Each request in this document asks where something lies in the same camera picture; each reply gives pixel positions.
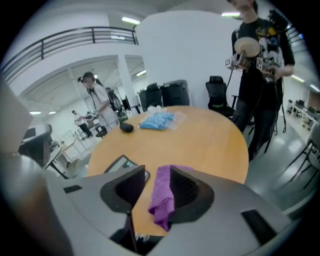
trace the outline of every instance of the tablet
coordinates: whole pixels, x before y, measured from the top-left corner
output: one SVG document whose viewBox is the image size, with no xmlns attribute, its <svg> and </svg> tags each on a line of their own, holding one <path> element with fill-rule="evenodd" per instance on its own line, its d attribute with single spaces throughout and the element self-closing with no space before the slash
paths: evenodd
<svg viewBox="0 0 320 256">
<path fill-rule="evenodd" d="M 132 167 L 132 166 L 138 166 L 138 164 L 131 161 L 128 157 L 126 157 L 123 154 L 123 155 L 119 156 L 116 160 L 114 160 L 113 163 L 110 164 L 110 166 L 104 171 L 104 173 L 116 172 L 120 168 L 128 168 L 128 167 Z M 145 170 L 144 175 L 145 175 L 144 181 L 147 182 L 147 180 L 150 177 L 150 172 Z"/>
</svg>

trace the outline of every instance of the man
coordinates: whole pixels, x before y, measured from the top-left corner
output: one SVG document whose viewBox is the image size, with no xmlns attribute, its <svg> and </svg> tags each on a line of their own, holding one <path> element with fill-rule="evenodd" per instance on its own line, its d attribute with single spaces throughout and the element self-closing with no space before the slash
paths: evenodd
<svg viewBox="0 0 320 256">
<path fill-rule="evenodd" d="M 248 149 L 251 161 L 273 132 L 283 100 L 282 77 L 293 74 L 295 59 L 286 34 L 277 33 L 268 20 L 258 17 L 258 4 L 255 0 L 227 1 L 243 18 L 238 31 L 235 30 L 231 36 L 233 54 L 236 53 L 234 46 L 237 39 L 250 37 L 259 41 L 261 37 L 265 37 L 268 48 L 278 53 L 281 49 L 284 60 L 284 67 L 273 67 L 275 84 L 267 84 L 261 71 L 256 68 L 256 58 L 252 58 L 252 64 L 242 73 L 239 98 L 232 121 L 243 132 L 250 119 L 254 117 L 254 135 Z"/>
<path fill-rule="evenodd" d="M 88 138 L 92 137 L 93 135 L 87 127 L 86 122 L 84 121 L 85 117 L 79 115 L 75 110 L 73 110 L 72 113 L 74 114 L 73 118 L 75 124 L 81 128 L 81 130 L 86 134 Z"/>
</svg>

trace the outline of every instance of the dark pants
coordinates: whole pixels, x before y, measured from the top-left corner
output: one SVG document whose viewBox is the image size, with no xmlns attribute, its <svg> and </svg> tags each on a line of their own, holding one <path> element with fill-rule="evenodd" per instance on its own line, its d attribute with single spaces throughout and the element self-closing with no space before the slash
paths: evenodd
<svg viewBox="0 0 320 256">
<path fill-rule="evenodd" d="M 250 108 L 244 101 L 238 99 L 232 118 L 233 123 L 243 133 L 250 119 L 254 117 L 254 135 L 249 146 L 249 161 L 253 160 L 266 143 L 275 127 L 277 111 L 261 107 Z"/>
<path fill-rule="evenodd" d="M 87 137 L 92 136 L 91 131 L 89 130 L 89 128 L 87 127 L 87 125 L 85 123 L 80 124 L 79 127 L 81 128 L 81 130 L 86 134 Z"/>
</svg>

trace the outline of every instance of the black office chair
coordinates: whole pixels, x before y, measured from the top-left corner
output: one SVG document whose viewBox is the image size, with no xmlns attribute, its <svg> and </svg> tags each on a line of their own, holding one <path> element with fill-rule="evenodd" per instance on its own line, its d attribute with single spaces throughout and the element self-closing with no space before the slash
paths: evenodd
<svg viewBox="0 0 320 256">
<path fill-rule="evenodd" d="M 161 90 L 158 88 L 157 84 L 150 84 L 146 88 L 145 92 L 146 109 L 148 109 L 148 107 L 150 106 L 162 106 L 161 98 L 162 93 Z"/>
<path fill-rule="evenodd" d="M 304 149 L 297 155 L 297 157 L 287 166 L 285 170 L 289 168 L 302 154 L 305 154 L 304 161 L 300 165 L 298 171 L 295 173 L 295 175 L 290 179 L 290 182 L 294 180 L 294 178 L 297 176 L 297 174 L 300 172 L 301 168 L 304 166 L 305 162 L 309 162 L 309 165 L 301 171 L 300 175 L 302 175 L 306 170 L 308 170 L 310 167 L 315 168 L 315 172 L 311 179 L 308 181 L 308 183 L 303 187 L 305 189 L 310 182 L 313 180 L 313 178 L 316 176 L 317 172 L 320 171 L 320 126 L 315 125 L 312 129 L 309 137 L 309 141 L 304 147 Z"/>
<path fill-rule="evenodd" d="M 221 76 L 210 76 L 210 80 L 205 83 L 205 86 L 210 97 L 208 108 L 227 118 L 233 116 L 235 112 L 234 106 L 238 96 L 232 95 L 233 103 L 232 107 L 229 107 L 226 95 L 227 86 L 224 83 L 223 78 Z"/>
</svg>

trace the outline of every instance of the black cable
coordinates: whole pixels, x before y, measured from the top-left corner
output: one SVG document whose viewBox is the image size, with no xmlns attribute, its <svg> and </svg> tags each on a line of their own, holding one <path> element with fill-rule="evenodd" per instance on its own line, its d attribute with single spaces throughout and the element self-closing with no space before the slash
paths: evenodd
<svg viewBox="0 0 320 256">
<path fill-rule="evenodd" d="M 226 88 L 225 88 L 225 93 L 227 93 L 227 90 L 228 90 L 228 86 L 229 86 L 229 83 L 230 83 L 230 80 L 231 80 L 231 77 L 232 77 L 232 73 L 234 72 L 234 70 L 232 69 L 231 70 L 231 74 L 230 74 L 230 77 L 229 77 L 229 81 L 228 81 L 228 84 L 226 85 Z"/>
<path fill-rule="evenodd" d="M 275 121 L 275 129 L 273 129 L 274 136 L 278 135 L 278 124 L 277 123 L 278 123 L 278 118 Z"/>
<path fill-rule="evenodd" d="M 256 105 L 255 105 L 255 107 L 254 107 L 254 109 L 253 109 L 253 111 L 251 112 L 250 118 L 248 119 L 248 122 L 247 122 L 247 124 L 245 125 L 245 127 L 248 126 L 250 120 L 251 120 L 252 117 L 254 116 L 254 113 L 255 113 L 255 111 L 256 111 L 256 108 L 258 107 L 258 105 L 259 105 L 259 103 L 260 103 L 260 99 L 261 99 L 261 95 L 262 95 L 262 92 L 263 92 L 263 90 L 264 90 L 264 87 L 265 87 L 265 83 L 263 83 L 263 85 L 262 85 L 262 89 L 261 89 L 261 92 L 260 92 L 259 99 L 258 99 L 258 101 L 257 101 L 257 103 L 256 103 Z"/>
<path fill-rule="evenodd" d="M 282 109 L 282 114 L 283 114 L 283 122 L 284 122 L 284 128 L 283 128 L 283 133 L 285 134 L 287 131 L 287 120 L 286 120 L 286 116 L 285 116 L 285 110 L 284 110 L 284 95 L 285 95 L 285 85 L 284 85 L 284 79 L 282 79 L 282 105 L 281 105 L 281 109 Z"/>
</svg>

